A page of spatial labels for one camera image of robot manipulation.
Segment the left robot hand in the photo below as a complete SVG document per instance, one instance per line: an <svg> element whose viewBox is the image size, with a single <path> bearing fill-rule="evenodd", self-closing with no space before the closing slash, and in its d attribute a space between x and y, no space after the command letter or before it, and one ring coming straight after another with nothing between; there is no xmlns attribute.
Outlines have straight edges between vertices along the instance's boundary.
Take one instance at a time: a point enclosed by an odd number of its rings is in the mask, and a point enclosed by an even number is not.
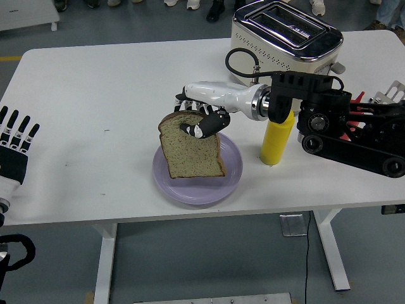
<svg viewBox="0 0 405 304"><path fill-rule="evenodd" d="M30 116L25 116L13 133L13 127L19 116L14 110L6 125L1 129L1 204L9 205L13 192L23 184L28 165L27 152L40 129L38 123L25 136Z"/></svg>

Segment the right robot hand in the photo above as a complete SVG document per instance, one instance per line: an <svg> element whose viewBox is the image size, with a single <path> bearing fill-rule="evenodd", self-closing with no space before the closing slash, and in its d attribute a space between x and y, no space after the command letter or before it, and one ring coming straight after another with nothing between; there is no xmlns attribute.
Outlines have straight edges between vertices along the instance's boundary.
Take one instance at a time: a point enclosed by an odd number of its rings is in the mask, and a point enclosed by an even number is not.
<svg viewBox="0 0 405 304"><path fill-rule="evenodd" d="M204 139L227 127L230 114L238 111L251 120L263 121L264 118L258 112L262 88L259 84L247 87L230 82L201 81L187 84L175 96L175 111L179 111L181 105L189 110L195 103L204 117L195 125L181 123L180 129L198 139Z"/></svg>

